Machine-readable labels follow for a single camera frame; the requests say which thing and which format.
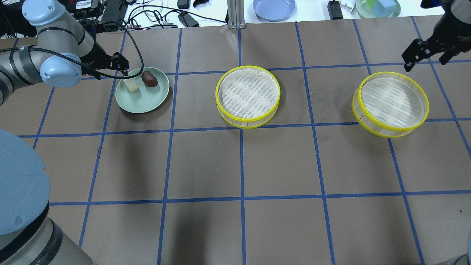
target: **yellow rim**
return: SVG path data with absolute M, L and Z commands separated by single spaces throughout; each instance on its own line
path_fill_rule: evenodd
M 219 95 L 218 95 L 218 92 L 219 92 L 219 86 L 221 85 L 222 83 L 222 80 L 224 80 L 224 78 L 236 71 L 236 70 L 239 70 L 239 69 L 244 69 L 244 68 L 256 68 L 256 69 L 260 69 L 262 71 L 264 71 L 265 73 L 269 74 L 276 82 L 276 85 L 278 86 L 278 99 L 276 100 L 276 103 L 275 105 L 273 106 L 273 108 L 271 108 L 267 113 L 263 114 L 262 116 L 259 116 L 259 117 L 255 117 L 255 118 L 239 118 L 239 117 L 236 117 L 230 113 L 228 113 L 224 108 L 223 106 L 221 105 L 221 102 L 219 101 Z M 239 67 L 236 67 L 234 69 L 231 69 L 229 71 L 227 71 L 220 79 L 219 79 L 219 82 L 218 82 L 218 85 L 216 86 L 216 104 L 218 105 L 218 109 L 222 111 L 222 113 L 224 113 L 224 115 L 226 115 L 227 117 L 233 119 L 233 120 L 236 120 L 238 122 L 256 122 L 256 121 L 259 121 L 261 119 L 264 119 L 266 118 L 268 115 L 270 115 L 271 113 L 273 113 L 274 110 L 276 110 L 278 108 L 278 104 L 280 102 L 280 98 L 281 98 L 281 89 L 280 89 L 280 84 L 278 83 L 278 80 L 275 78 L 275 76 L 272 75 L 272 73 L 270 73 L 268 70 L 262 68 L 262 67 L 258 67 L 258 66 L 239 66 Z
M 376 136 L 380 136 L 380 137 L 384 137 L 384 138 L 399 138 L 399 137 L 402 137 L 404 135 L 408 135 L 409 133 L 406 133 L 404 135 L 394 135 L 394 136 L 389 136 L 389 135 L 385 135 L 385 134 L 382 134 L 382 133 L 379 133 L 379 132 L 376 132 L 374 131 L 373 129 L 371 129 L 370 127 L 366 126 L 366 124 L 360 119 L 360 117 L 358 116 L 357 112 L 355 111 L 355 105 L 353 103 L 353 99 L 352 99 L 352 110 L 353 110 L 353 116 L 355 116 L 355 118 L 357 119 L 358 123 L 367 131 L 369 131 L 370 133 L 376 135 Z
M 271 119 L 273 119 L 275 115 L 273 115 L 270 119 L 268 119 L 267 121 L 265 121 L 264 123 L 261 123 L 259 125 L 256 125 L 256 126 L 250 126 L 250 127 L 244 127 L 244 126 L 238 126 L 238 125 L 235 125 L 233 124 L 232 122 L 228 121 L 223 115 L 221 115 L 222 119 L 225 120 L 228 124 L 234 126 L 234 127 L 237 127 L 237 128 L 240 128 L 240 129 L 255 129 L 255 128 L 258 128 L 258 127 L 261 127 L 265 124 L 267 124 L 269 121 L 271 121 Z
M 426 105 L 427 105 L 427 109 L 425 111 L 425 115 L 423 117 L 423 119 L 415 126 L 413 127 L 408 127 L 408 128 L 397 128 L 397 127 L 393 127 L 391 125 L 387 125 L 385 123 L 382 123 L 380 122 L 378 119 L 376 119 L 375 117 L 373 117 L 373 115 L 371 115 L 371 113 L 366 109 L 365 105 L 363 104 L 363 101 L 361 99 L 361 90 L 364 86 L 364 84 L 370 80 L 372 77 L 376 76 L 376 75 L 380 75 L 380 74 L 393 74 L 393 75 L 398 75 L 398 76 L 401 76 L 403 78 L 406 78 L 407 80 L 411 81 L 418 89 L 419 91 L 422 93 L 423 97 L 425 98 L 425 101 L 426 101 Z M 374 124 L 378 125 L 379 127 L 381 128 L 384 128 L 384 129 L 387 129 L 387 130 L 390 130 L 390 131 L 394 131 L 394 132 L 406 132 L 406 131 L 410 131 L 410 130 L 413 130 L 417 127 L 419 127 L 420 125 L 422 125 L 425 120 L 427 119 L 427 116 L 429 115 L 429 99 L 427 98 L 427 95 L 425 94 L 425 92 L 423 91 L 422 87 L 419 86 L 419 84 L 417 84 L 414 80 L 410 79 L 409 77 L 405 76 L 405 75 L 401 75 L 401 74 L 398 74 L 398 73 L 394 73 L 394 72 L 379 72 L 379 73 L 375 73 L 375 74 L 372 74 L 370 75 L 369 77 L 365 78 L 365 80 L 363 80 L 363 82 L 360 84 L 360 87 L 358 87 L 358 90 L 356 92 L 357 94 L 357 98 L 358 98 L 358 105 L 360 106 L 361 110 L 363 111 L 363 113 L 366 115 L 366 117 L 368 117 L 368 119 L 370 119 Z

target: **power adapter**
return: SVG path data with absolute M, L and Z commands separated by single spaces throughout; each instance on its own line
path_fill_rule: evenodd
M 177 6 L 179 9 L 188 9 L 190 8 L 190 0 L 178 0 Z
M 181 13 L 178 19 L 185 27 L 199 27 L 198 22 L 189 13 Z
M 329 1 L 327 3 L 327 10 L 329 11 L 330 20 L 343 19 L 342 9 L 338 1 Z

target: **black power supply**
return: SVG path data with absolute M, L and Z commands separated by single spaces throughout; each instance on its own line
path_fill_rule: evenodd
M 178 15 L 178 19 L 183 25 L 185 25 L 185 27 L 199 27 L 200 26 L 198 22 L 192 16 L 190 16 L 189 13 L 181 13 L 180 15 Z
M 343 19 L 342 9 L 338 1 L 329 1 L 327 10 L 329 11 L 330 20 Z
M 59 0 L 75 19 L 99 17 L 103 14 L 101 0 Z
M 190 0 L 178 0 L 177 6 L 179 9 L 188 9 L 190 8 Z

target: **electrical wire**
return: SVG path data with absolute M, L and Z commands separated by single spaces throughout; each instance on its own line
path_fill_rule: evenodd
M 99 75 L 102 75 L 104 77 L 109 77 L 109 78 L 112 78 L 112 79 L 131 79 L 131 78 L 134 78 L 134 77 L 137 77 L 139 76 L 143 71 L 144 71 L 144 59 L 142 58 L 142 54 L 138 48 L 138 45 L 136 44 L 136 41 L 134 40 L 134 38 L 132 37 L 131 33 L 129 33 L 129 31 L 122 25 L 114 22 L 114 21 L 109 21 L 107 23 L 114 23 L 116 25 L 118 25 L 119 27 L 121 27 L 125 32 L 126 34 L 131 38 L 131 41 L 132 43 L 134 44 L 134 47 L 136 48 L 136 51 L 138 52 L 138 55 L 139 55 L 139 59 L 141 61 L 141 69 L 139 70 L 139 72 L 137 74 L 134 74 L 134 75 L 131 75 L 131 76 L 114 76 L 114 75 L 107 75 L 105 73 L 102 73 L 102 72 L 99 72 L 93 68 L 91 68 L 90 66 L 86 65 L 86 64 L 83 64 L 82 62 L 79 62 L 79 61 L 76 61 L 74 59 L 71 59 L 65 55 L 62 55 L 58 52 L 55 52 L 55 51 L 52 51 L 52 50 L 48 50 L 48 49 L 43 49 L 43 48 L 36 48 L 36 47 L 29 47 L 29 50 L 34 50 L 34 51 L 41 51 L 41 52 L 46 52 L 46 53 L 50 53 L 50 54 L 53 54 L 53 55 L 56 55 L 56 56 L 59 56 L 60 58 L 63 58 L 63 59 L 66 59 L 68 61 L 71 61 L 77 65 L 80 65 L 81 67 L 93 72 L 93 73 L 96 73 L 96 74 L 99 74 Z M 7 48 L 7 49 L 1 49 L 0 52 L 6 52 L 6 51 L 16 51 L 16 50 L 19 50 L 19 48 Z
M 182 13 L 181 11 L 178 11 L 178 10 L 170 10 L 170 11 L 167 12 L 165 15 L 163 15 L 163 20 L 164 20 L 164 21 L 167 21 L 167 15 L 170 14 L 170 13 L 172 13 L 172 12 L 179 13 L 179 14 Z
M 154 8 L 166 8 L 166 9 L 171 9 L 171 10 L 174 10 L 174 11 L 180 11 L 180 12 L 189 13 L 189 14 L 191 14 L 191 15 L 194 15 L 194 16 L 197 16 L 197 17 L 200 17 L 200 18 L 209 19 L 209 20 L 214 20 L 214 21 L 217 21 L 217 22 L 221 22 L 221 23 L 227 24 L 226 21 L 222 21 L 222 20 L 218 20 L 218 19 L 210 18 L 210 17 L 203 17 L 203 16 L 200 16 L 200 15 L 195 14 L 195 13 L 193 13 L 193 12 L 188 12 L 188 11 L 181 10 L 181 9 L 177 9 L 177 8 L 169 8 L 169 7 L 164 7 L 164 6 L 157 6 L 157 5 L 145 5 L 145 6 L 140 6 L 140 7 L 134 8 L 134 9 L 130 12 L 130 14 L 129 14 L 129 16 L 128 16 L 128 23 L 129 23 L 129 21 L 130 21 L 130 19 L 131 19 L 131 14 L 132 14 L 136 9 L 138 9 L 138 8 L 144 8 L 144 7 L 154 7 Z
M 137 21 L 135 20 L 135 18 L 136 18 L 137 16 L 139 16 L 140 14 L 142 14 L 142 13 L 145 13 L 146 15 L 147 15 L 147 13 L 152 13 L 152 14 L 155 16 L 156 20 L 152 20 L 152 19 L 150 19 L 149 17 L 147 17 L 147 18 L 149 18 L 149 20 L 150 20 L 151 22 L 157 22 L 157 23 L 159 23 L 159 25 L 163 28 L 163 25 L 162 25 L 162 23 L 160 22 L 160 21 L 162 20 L 162 15 L 161 15 L 160 12 L 157 11 L 157 10 L 142 10 L 142 11 L 138 12 L 137 14 L 135 14 L 132 18 L 130 18 L 130 19 L 128 20 L 128 22 L 125 23 L 124 26 L 126 26 L 127 24 L 131 24 L 133 27 L 135 27 L 134 23 L 138 24 Z
M 10 33 L 8 33 L 8 31 L 7 31 L 7 36 L 8 36 L 8 37 L 15 37 L 15 38 L 17 38 L 18 35 L 15 33 L 15 30 L 14 30 L 13 27 L 11 26 L 11 23 L 10 23 L 10 20 L 8 19 L 8 17 L 7 17 L 7 14 L 5 14 L 5 11 L 3 11 L 3 7 L 0 7 L 0 10 L 1 10 L 3 16 L 5 17 L 5 20 L 7 21 L 8 26 L 9 26 L 10 29 L 11 29 L 11 35 L 10 35 Z

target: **blue plate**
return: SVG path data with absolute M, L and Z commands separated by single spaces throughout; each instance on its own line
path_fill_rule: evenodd
M 282 21 L 291 16 L 296 7 L 294 0 L 253 0 L 253 10 L 267 21 Z

